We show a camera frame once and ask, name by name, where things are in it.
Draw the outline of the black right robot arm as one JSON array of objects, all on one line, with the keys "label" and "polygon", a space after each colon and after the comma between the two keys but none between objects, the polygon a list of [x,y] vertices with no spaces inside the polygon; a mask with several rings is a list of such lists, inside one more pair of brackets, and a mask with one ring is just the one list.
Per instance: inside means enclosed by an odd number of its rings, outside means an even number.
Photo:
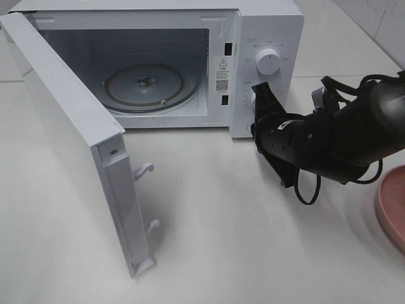
[{"label": "black right robot arm", "polygon": [[298,170],[354,182],[370,164],[404,149],[404,72],[367,75],[357,88],[327,76],[321,82],[306,116],[286,112],[268,83],[252,87],[252,136],[283,187],[296,184]]}]

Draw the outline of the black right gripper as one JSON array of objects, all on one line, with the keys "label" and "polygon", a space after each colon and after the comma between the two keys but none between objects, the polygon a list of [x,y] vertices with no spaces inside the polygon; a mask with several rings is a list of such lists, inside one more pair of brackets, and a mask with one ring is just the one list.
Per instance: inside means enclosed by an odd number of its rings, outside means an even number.
[{"label": "black right gripper", "polygon": [[270,164],[284,188],[291,187],[291,163],[280,157],[282,145],[275,139],[278,126],[287,120],[287,112],[267,82],[251,87],[255,95],[254,122],[250,131],[257,151]]}]

